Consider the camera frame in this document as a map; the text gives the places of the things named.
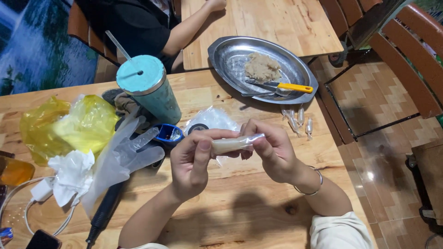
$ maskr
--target smartphone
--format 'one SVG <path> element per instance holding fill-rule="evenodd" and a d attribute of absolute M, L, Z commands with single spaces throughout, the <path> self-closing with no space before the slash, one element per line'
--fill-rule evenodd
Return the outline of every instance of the smartphone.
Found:
<path fill-rule="evenodd" d="M 26 249 L 60 249 L 62 242 L 43 230 L 37 230 Z"/>

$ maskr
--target knife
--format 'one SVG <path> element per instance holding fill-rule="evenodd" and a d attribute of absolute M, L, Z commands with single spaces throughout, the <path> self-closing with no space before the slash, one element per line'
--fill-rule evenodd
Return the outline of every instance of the knife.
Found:
<path fill-rule="evenodd" d="M 312 93 L 313 88 L 311 86 L 302 86 L 302 85 L 296 85 L 296 84 L 291 84 L 291 83 L 279 83 L 279 82 L 264 82 L 264 83 L 259 83 L 255 80 L 246 80 L 246 83 L 249 84 L 254 84 L 254 85 L 262 85 L 262 86 L 272 86 L 272 87 L 278 87 L 278 88 L 283 88 L 283 89 L 289 89 L 289 90 L 294 90 L 294 91 L 299 91 L 299 92 L 304 92 L 304 93 Z"/>

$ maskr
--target bracelet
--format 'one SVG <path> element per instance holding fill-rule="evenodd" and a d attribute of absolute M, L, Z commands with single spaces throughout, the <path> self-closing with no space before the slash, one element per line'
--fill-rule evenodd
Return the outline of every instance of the bracelet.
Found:
<path fill-rule="evenodd" d="M 311 169 L 317 171 L 317 174 L 320 176 L 320 187 L 322 187 L 322 185 L 323 185 L 323 177 L 322 177 L 322 174 L 320 173 L 320 171 L 316 167 L 313 167 L 311 165 L 308 165 L 308 167 L 310 167 Z M 303 193 L 302 191 L 300 191 L 296 186 L 294 186 L 294 188 L 295 188 L 295 190 L 297 190 L 302 195 L 315 195 L 315 194 L 317 194 L 320 191 L 320 189 L 319 189 L 319 190 L 317 190 L 316 192 L 314 192 L 312 194 L 306 194 L 306 193 Z"/>

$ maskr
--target orange bottle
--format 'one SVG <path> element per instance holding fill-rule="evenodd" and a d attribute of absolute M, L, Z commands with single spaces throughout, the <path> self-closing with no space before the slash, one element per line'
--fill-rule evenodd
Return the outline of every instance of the orange bottle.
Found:
<path fill-rule="evenodd" d="M 34 172 L 30 163 L 0 156 L 0 184 L 17 186 L 31 180 Z"/>

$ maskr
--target clear straw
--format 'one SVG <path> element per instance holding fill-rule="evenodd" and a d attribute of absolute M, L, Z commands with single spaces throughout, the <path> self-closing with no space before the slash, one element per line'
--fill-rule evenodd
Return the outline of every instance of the clear straw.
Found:
<path fill-rule="evenodd" d="M 137 65 L 132 61 L 132 58 L 128 55 L 128 53 L 124 50 L 124 48 L 120 45 L 120 43 L 117 41 L 117 39 L 115 39 L 115 37 L 111 34 L 111 31 L 107 30 L 105 32 L 109 38 L 111 39 L 111 41 L 115 44 L 116 47 L 118 47 L 118 49 L 120 49 L 120 51 L 123 53 L 123 55 L 125 56 L 125 58 L 129 61 L 129 63 L 134 67 L 134 69 L 137 71 L 138 75 L 142 75 L 143 71 L 139 70 Z"/>

